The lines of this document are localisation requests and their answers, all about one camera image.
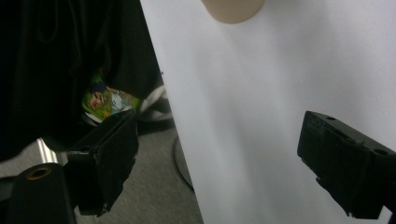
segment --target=white backdrop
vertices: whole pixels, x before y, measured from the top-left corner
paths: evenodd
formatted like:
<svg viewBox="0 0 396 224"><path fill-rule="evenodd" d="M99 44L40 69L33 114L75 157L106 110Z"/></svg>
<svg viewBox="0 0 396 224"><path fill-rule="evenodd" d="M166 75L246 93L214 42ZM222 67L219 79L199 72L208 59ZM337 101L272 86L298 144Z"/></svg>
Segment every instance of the white backdrop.
<svg viewBox="0 0 396 224"><path fill-rule="evenodd" d="M396 149L396 1L267 0L233 25L142 6L205 223L388 222L347 217L296 153L305 110Z"/></svg>

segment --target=black drape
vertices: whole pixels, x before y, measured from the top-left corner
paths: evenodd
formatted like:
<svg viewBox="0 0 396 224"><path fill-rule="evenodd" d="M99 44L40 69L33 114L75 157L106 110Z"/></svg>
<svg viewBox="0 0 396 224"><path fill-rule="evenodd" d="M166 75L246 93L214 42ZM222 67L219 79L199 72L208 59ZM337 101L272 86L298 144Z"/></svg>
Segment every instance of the black drape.
<svg viewBox="0 0 396 224"><path fill-rule="evenodd" d="M81 99L98 67L138 98L161 84L138 0L5 0L0 10L0 161L38 137L69 147L83 136Z"/></svg>

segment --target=gray carpet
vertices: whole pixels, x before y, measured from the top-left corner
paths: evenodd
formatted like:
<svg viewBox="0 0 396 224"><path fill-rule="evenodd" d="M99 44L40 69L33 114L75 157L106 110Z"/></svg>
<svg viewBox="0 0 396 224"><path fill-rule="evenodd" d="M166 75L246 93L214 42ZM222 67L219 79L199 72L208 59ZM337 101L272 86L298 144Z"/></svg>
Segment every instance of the gray carpet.
<svg viewBox="0 0 396 224"><path fill-rule="evenodd" d="M176 130L139 137L136 164L124 191L112 210L101 217L82 217L79 224L199 224L203 223L195 195L177 175L172 161ZM181 173L188 173L177 151ZM36 145L28 147L17 159L0 164L0 176L16 175L41 163Z"/></svg>

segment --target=black fabric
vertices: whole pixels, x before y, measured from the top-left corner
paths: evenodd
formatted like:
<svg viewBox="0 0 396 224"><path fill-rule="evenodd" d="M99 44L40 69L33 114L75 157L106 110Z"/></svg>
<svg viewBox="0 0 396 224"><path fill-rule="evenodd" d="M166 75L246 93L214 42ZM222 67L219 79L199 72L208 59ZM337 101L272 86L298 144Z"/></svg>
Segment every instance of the black fabric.
<svg viewBox="0 0 396 224"><path fill-rule="evenodd" d="M3 0L0 8L0 161L42 136L72 145L99 66L108 86L139 98L161 84L138 0Z"/></svg>

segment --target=paper roll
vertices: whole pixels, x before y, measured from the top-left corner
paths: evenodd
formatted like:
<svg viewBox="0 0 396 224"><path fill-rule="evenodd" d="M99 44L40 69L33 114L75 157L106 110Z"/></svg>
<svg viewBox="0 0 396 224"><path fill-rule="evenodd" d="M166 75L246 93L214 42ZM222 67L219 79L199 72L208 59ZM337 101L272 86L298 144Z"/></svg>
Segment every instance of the paper roll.
<svg viewBox="0 0 396 224"><path fill-rule="evenodd" d="M202 0L209 14L218 21L239 23L253 17L264 0Z"/></svg>

